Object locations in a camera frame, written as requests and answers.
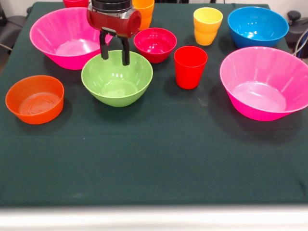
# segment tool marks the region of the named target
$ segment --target black chair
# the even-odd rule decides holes
[[[6,17],[0,3],[0,60],[6,53],[10,53],[25,23],[24,16]]]

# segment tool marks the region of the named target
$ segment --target cup rim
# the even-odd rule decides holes
[[[181,49],[183,49],[183,48],[194,48],[194,49],[198,49],[198,50],[202,51],[202,52],[205,54],[205,61],[204,61],[202,64],[196,65],[196,66],[187,66],[187,65],[182,64],[181,62],[179,62],[179,61],[176,59],[176,54],[177,54],[177,52],[178,52],[179,50],[181,50]],[[200,47],[196,47],[196,46],[183,46],[183,47],[178,48],[178,49],[174,52],[174,60],[175,60],[177,63],[179,63],[179,64],[181,64],[182,66],[184,66],[184,67],[190,67],[190,68],[192,67],[192,68],[194,68],[194,67],[200,67],[200,66],[205,65],[206,62],[207,62],[207,60],[208,60],[208,55],[207,55],[207,53],[205,52],[205,50],[201,49]]]
[[[201,7],[201,8],[198,8],[197,10],[195,10],[195,11],[193,12],[193,17],[194,17],[194,19],[197,20],[198,22],[200,22],[200,23],[205,23],[205,22],[200,21],[200,20],[196,17],[196,12],[197,12],[197,11],[200,11],[200,10],[203,10],[203,9],[212,9],[212,10],[218,12],[219,15],[220,15],[219,20],[217,20],[217,21],[215,21],[215,22],[213,22],[213,23],[206,23],[206,24],[211,24],[211,25],[212,25],[212,24],[219,23],[219,22],[221,22],[221,21],[223,20],[223,14],[222,14],[222,12],[221,12],[220,10],[218,10],[218,9],[216,9],[216,8],[213,8],[213,7]]]
[[[136,6],[134,6],[134,4],[132,3],[132,5],[134,6],[134,8],[135,8],[136,10],[138,10],[138,9],[140,9],[140,10],[148,9],[148,8],[152,7],[154,4],[155,4],[155,0],[153,0],[153,3],[152,3],[151,5],[146,6],[146,7],[136,7]]]

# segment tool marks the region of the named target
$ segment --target red bowl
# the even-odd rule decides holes
[[[164,61],[177,45],[177,37],[163,28],[140,31],[134,38],[138,52],[153,64]]]

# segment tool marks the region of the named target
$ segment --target bowl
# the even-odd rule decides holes
[[[134,38],[138,52],[153,64],[164,61],[177,45],[177,37],[163,28],[140,31]]]
[[[5,97],[7,108],[28,124],[44,124],[63,109],[64,87],[51,76],[31,76],[15,83]]]
[[[275,46],[289,30],[287,21],[274,11],[242,7],[228,17],[229,30],[238,48]]]
[[[99,101],[113,107],[125,107],[138,100],[148,88],[153,69],[143,56],[130,54],[130,65],[122,65],[122,51],[109,51],[103,60],[97,55],[81,72],[83,85]]]
[[[271,121],[308,106],[308,65],[269,47],[242,48],[221,64],[220,79],[244,116]]]
[[[63,0],[65,7],[88,7],[89,0]]]
[[[53,11],[38,19],[30,30],[32,44],[60,67],[81,70],[100,53],[100,32],[87,21],[87,8]],[[107,35],[109,44],[111,36]]]

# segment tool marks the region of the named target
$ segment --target bowl rim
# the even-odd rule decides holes
[[[158,52],[148,52],[148,51],[145,51],[144,49],[141,49],[139,46],[137,46],[137,44],[136,44],[136,38],[137,38],[140,34],[142,34],[143,31],[153,30],[153,29],[158,29],[158,30],[161,30],[161,31],[166,31],[166,32],[168,32],[169,34],[171,34],[171,35],[175,38],[175,44],[174,44],[174,46],[173,46],[171,49],[169,49],[168,51],[164,51],[164,52],[160,52],[160,53],[158,53]],[[172,51],[175,49],[175,47],[177,46],[177,43],[178,43],[178,39],[177,39],[177,37],[175,36],[175,34],[173,34],[170,30],[167,30],[167,29],[164,29],[164,28],[160,28],[160,27],[150,27],[150,28],[147,28],[147,29],[145,29],[145,30],[141,30],[141,31],[139,31],[139,32],[135,35],[135,37],[134,37],[134,45],[135,45],[135,47],[136,47],[138,50],[140,50],[140,51],[142,51],[142,52],[145,52],[145,53],[147,53],[147,54],[166,54],[166,53],[170,53],[170,52],[172,52]]]
[[[57,55],[55,53],[52,53],[52,52],[49,52],[49,51],[45,51],[43,50],[42,48],[38,47],[38,45],[34,42],[33,40],[33,31],[34,31],[34,28],[36,27],[36,25],[41,21],[43,20],[45,17],[48,17],[56,12],[60,12],[60,11],[71,11],[71,10],[81,10],[81,11],[86,11],[87,8],[85,7],[68,7],[68,8],[62,8],[62,9],[58,9],[58,10],[55,10],[55,11],[51,11],[45,15],[43,15],[42,17],[40,17],[38,20],[35,21],[35,23],[31,26],[31,29],[30,29],[30,32],[29,32],[29,37],[30,37],[30,41],[32,43],[32,45],[38,49],[40,52],[46,54],[46,55],[52,55],[52,56],[56,56],[56,57],[79,57],[79,56],[83,56],[83,55],[87,55],[87,54],[91,54],[93,52],[97,52],[99,49],[100,49],[100,46],[98,46],[98,49],[96,50],[93,50],[91,52],[85,52],[83,54],[79,54],[79,55]],[[112,39],[112,36],[107,36],[107,40],[106,40],[106,43],[109,44],[111,39]]]
[[[205,23],[205,22],[200,21],[195,15],[196,15],[197,11],[201,11],[201,10],[204,10],[204,9],[211,9],[211,10],[214,10],[214,11],[218,12],[219,15],[220,15],[220,19],[217,20],[216,22],[213,22],[213,23]],[[212,25],[212,24],[216,24],[216,23],[222,22],[222,20],[223,20],[223,13],[220,10],[218,10],[216,8],[213,8],[213,7],[201,7],[201,8],[198,8],[197,10],[195,10],[193,12],[193,18],[195,20],[197,20],[199,23]]]
[[[292,57],[292,58],[295,58],[297,60],[297,62],[299,62],[300,64],[306,66],[307,70],[308,70],[308,65],[306,63],[304,63],[304,61],[298,59],[297,57],[293,56],[292,54],[288,53],[288,52],[285,52],[285,51],[282,51],[282,50],[279,50],[279,49],[276,49],[276,48],[272,48],[272,47],[245,47],[245,48],[241,48],[241,49],[238,49],[230,54],[227,55],[227,57],[222,61],[221,65],[220,65],[220,69],[219,69],[219,75],[220,75],[220,81],[222,83],[222,85],[224,86],[226,92],[228,94],[230,94],[232,97],[234,97],[236,100],[238,100],[239,102],[241,102],[242,104],[248,106],[248,107],[251,107],[251,108],[254,108],[254,109],[257,109],[257,110],[260,110],[262,112],[268,112],[268,113],[276,113],[276,114],[281,114],[281,113],[293,113],[293,112],[297,112],[297,111],[300,111],[300,110],[303,110],[304,108],[308,107],[308,102],[302,106],[302,107],[299,107],[299,108],[296,108],[296,109],[293,109],[293,110],[284,110],[284,111],[270,111],[270,110],[263,110],[263,109],[260,109],[260,108],[256,108],[256,107],[253,107],[249,104],[246,104],[244,102],[242,102],[241,100],[239,100],[237,97],[234,96],[234,94],[229,90],[229,88],[226,86],[225,82],[223,81],[223,78],[222,78],[222,66],[225,64],[225,62],[227,61],[227,59],[230,58],[230,56],[234,55],[235,53],[238,53],[238,52],[242,52],[243,50],[254,50],[254,49],[264,49],[264,50],[272,50],[273,52],[278,52],[280,53],[280,55],[287,55],[289,57]]]
[[[178,52],[179,50],[185,49],[185,48],[193,48],[193,49],[197,49],[197,50],[202,51],[203,54],[205,54],[205,57],[206,57],[205,61],[204,61],[201,65],[197,65],[197,66],[187,66],[187,65],[183,65],[182,63],[180,63],[180,62],[177,60],[176,54],[177,54],[177,52]],[[207,60],[208,60],[208,55],[207,55],[206,51],[203,50],[202,48],[189,45],[189,46],[182,46],[182,47],[179,47],[179,48],[174,52],[173,58],[174,58],[174,61],[175,61],[175,62],[179,63],[180,65],[182,65],[182,66],[184,66],[184,67],[195,68],[195,67],[200,67],[200,66],[205,65],[205,64],[207,63]]]
[[[121,50],[112,50],[112,51],[109,51],[108,53],[110,53],[110,52],[122,52],[122,51],[121,51]],[[140,57],[141,57],[143,60],[145,60],[146,63],[151,67],[151,77],[150,77],[149,81],[147,82],[147,84],[146,84],[142,89],[140,89],[139,91],[137,91],[137,92],[135,92],[135,93],[133,93],[133,94],[126,95],[126,96],[121,96],[121,97],[109,97],[109,96],[104,96],[104,95],[98,94],[98,93],[92,91],[90,88],[88,88],[88,86],[87,86],[87,85],[85,84],[85,82],[84,82],[84,75],[83,75],[83,72],[84,72],[84,70],[85,70],[85,67],[88,65],[88,63],[91,62],[92,59],[96,58],[97,56],[100,56],[101,54],[95,55],[93,58],[91,58],[89,61],[87,61],[87,63],[83,66],[82,71],[81,71],[81,81],[82,81],[83,86],[84,86],[90,93],[92,93],[92,94],[94,94],[94,95],[97,95],[97,96],[100,96],[100,97],[104,97],[104,98],[106,98],[106,99],[124,99],[124,98],[130,97],[130,96],[133,96],[133,95],[137,95],[137,94],[139,94],[140,92],[142,92],[142,91],[144,91],[145,89],[147,89],[147,87],[150,85],[150,83],[151,83],[151,81],[152,81],[152,79],[153,79],[153,67],[152,67],[151,63],[150,63],[146,58],[144,58],[141,54],[138,54],[138,53],[133,52],[133,51],[130,51],[129,53],[130,53],[130,54],[131,54],[131,53],[134,53],[134,54],[140,56]]]
[[[238,33],[236,30],[234,30],[234,28],[230,25],[230,17],[231,17],[231,15],[232,15],[233,13],[235,13],[235,12],[237,12],[237,11],[245,10],[245,9],[248,9],[248,8],[250,8],[250,9],[256,9],[256,10],[261,10],[261,11],[267,11],[267,12],[271,12],[271,13],[273,13],[273,14],[275,14],[275,15],[278,15],[281,19],[283,19],[284,24],[286,25],[286,30],[285,30],[285,32],[283,33],[283,35],[281,35],[281,36],[279,36],[279,37],[277,37],[277,38],[274,38],[274,39],[267,39],[267,40],[264,40],[264,39],[248,38],[248,37],[246,37],[246,36],[244,36],[244,35],[239,34],[239,33]],[[288,22],[286,21],[286,19],[285,19],[284,17],[282,17],[280,14],[278,14],[278,13],[275,12],[275,11],[272,11],[272,10],[267,9],[267,8],[259,7],[259,6],[245,6],[245,7],[241,7],[241,8],[238,8],[238,9],[232,11],[232,12],[229,14],[229,16],[228,16],[228,26],[229,26],[229,28],[230,28],[234,33],[236,33],[237,35],[241,36],[242,38],[249,39],[249,40],[252,40],[252,41],[260,41],[260,42],[271,42],[271,41],[276,41],[276,40],[282,39],[282,38],[288,33],[288,31],[289,31],[289,24],[288,24]]]
[[[51,107],[50,109],[48,109],[47,111],[44,111],[44,112],[40,112],[40,113],[37,113],[37,114],[32,114],[32,115],[25,115],[25,114],[21,114],[21,113],[18,113],[18,112],[15,112],[14,110],[12,110],[9,106],[8,106],[8,102],[7,102],[7,98],[8,98],[8,95],[10,94],[10,92],[13,90],[13,88],[16,86],[16,84],[19,84],[21,82],[24,82],[24,81],[27,81],[31,78],[38,78],[38,77],[43,77],[43,78],[50,78],[52,79],[53,81],[59,83],[59,86],[61,86],[61,90],[62,90],[62,94],[61,94],[61,97],[59,99],[59,101],[53,106]],[[64,100],[64,86],[62,84],[62,82],[60,80],[58,80],[57,78],[55,77],[52,77],[52,76],[48,76],[48,75],[36,75],[36,76],[29,76],[29,77],[26,77],[26,78],[23,78],[17,82],[15,82],[11,87],[10,89],[8,90],[8,92],[6,93],[5,95],[5,105],[6,107],[10,110],[10,112],[12,112],[14,115],[16,116],[22,116],[22,117],[34,117],[34,116],[39,116],[39,115],[42,115],[42,114],[45,114],[45,113],[48,113],[50,112],[51,110],[53,110],[55,107],[57,107],[61,101]]]

